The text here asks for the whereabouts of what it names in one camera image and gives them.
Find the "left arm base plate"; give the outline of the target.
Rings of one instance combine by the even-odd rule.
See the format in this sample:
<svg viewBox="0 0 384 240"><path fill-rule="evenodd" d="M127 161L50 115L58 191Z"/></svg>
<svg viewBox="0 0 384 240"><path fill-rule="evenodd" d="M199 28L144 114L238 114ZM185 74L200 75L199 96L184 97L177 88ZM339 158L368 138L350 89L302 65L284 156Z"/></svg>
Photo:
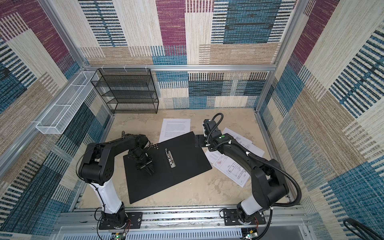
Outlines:
<svg viewBox="0 0 384 240"><path fill-rule="evenodd" d="M102 213L99 221L98 230L117 230L139 229L142 224L142 212L127 212L123 214Z"/></svg>

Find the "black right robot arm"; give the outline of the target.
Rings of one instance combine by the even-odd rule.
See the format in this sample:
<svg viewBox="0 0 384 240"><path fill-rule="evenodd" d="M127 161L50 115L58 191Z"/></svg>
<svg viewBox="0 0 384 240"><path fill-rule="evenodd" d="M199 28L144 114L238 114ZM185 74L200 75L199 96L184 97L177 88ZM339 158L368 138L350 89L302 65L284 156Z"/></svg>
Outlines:
<svg viewBox="0 0 384 240"><path fill-rule="evenodd" d="M196 147L207 147L210 151L219 151L233 159L251 177L252 194L237 205L238 221L249 224L257 212L271 207L284 207L281 200L289 193L286 173L276 160L266 160L243 147L229 134L208 140L207 136L195 136Z"/></svg>

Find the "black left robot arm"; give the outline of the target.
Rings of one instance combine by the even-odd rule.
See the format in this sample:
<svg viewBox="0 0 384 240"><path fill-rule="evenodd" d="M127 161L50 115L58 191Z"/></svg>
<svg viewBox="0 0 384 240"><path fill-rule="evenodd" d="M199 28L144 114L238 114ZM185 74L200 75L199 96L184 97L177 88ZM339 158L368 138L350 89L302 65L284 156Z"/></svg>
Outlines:
<svg viewBox="0 0 384 240"><path fill-rule="evenodd" d="M110 142L88 144L76 169L78 178L93 188L101 203L101 218L98 220L101 227L122 229L131 223L112 182L115 157L127 151L128 156L136 162L136 169L152 176L155 173L153 158L148 155L152 145L145 135L125 132Z"/></svg>

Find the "white diagram paper sheet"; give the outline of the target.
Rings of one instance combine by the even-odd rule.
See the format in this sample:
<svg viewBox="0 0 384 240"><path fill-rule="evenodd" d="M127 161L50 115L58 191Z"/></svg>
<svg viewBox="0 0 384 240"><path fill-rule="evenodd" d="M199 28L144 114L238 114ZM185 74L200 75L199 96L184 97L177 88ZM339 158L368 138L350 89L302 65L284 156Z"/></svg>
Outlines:
<svg viewBox="0 0 384 240"><path fill-rule="evenodd" d="M208 161L221 173L226 175L232 181L234 181L240 187L244 187L247 183L250 175L233 159L226 155L221 154L218 151L210 152L206 151L206 157Z"/></svg>

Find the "metal folder clip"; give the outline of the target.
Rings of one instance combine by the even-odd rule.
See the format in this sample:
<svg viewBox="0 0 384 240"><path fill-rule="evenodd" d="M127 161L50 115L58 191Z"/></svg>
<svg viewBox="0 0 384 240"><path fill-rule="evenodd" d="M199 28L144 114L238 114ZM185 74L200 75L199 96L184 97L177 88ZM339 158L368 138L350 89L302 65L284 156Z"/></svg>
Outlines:
<svg viewBox="0 0 384 240"><path fill-rule="evenodd" d="M174 158L172 156L171 151L169 151L168 149L165 149L165 152L166 152L166 156L167 156L167 159L168 159L168 162L169 162L171 168L175 168L176 164L175 164L175 161L174 161Z"/></svg>

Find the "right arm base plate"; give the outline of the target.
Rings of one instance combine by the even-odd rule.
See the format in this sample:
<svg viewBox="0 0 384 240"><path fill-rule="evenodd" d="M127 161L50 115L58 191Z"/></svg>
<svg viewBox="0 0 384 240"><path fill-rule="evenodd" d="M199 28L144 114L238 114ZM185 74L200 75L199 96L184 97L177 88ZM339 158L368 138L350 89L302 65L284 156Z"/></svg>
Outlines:
<svg viewBox="0 0 384 240"><path fill-rule="evenodd" d="M224 219L226 226L264 225L267 223L264 215L260 212L247 215L238 209L223 208L219 211L219 216Z"/></svg>

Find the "red folder black inside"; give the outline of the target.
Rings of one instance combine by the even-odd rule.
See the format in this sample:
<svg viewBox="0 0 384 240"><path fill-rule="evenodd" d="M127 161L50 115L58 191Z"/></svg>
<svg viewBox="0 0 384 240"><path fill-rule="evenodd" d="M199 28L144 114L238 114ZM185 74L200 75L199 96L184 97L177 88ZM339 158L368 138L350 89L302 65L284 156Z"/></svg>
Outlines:
<svg viewBox="0 0 384 240"><path fill-rule="evenodd" d="M171 151L175 168L171 168L165 149ZM134 157L123 157L130 204L212 169L204 151L195 147L193 132L153 145L147 154L153 160L155 173L152 176L147 171L137 170Z"/></svg>

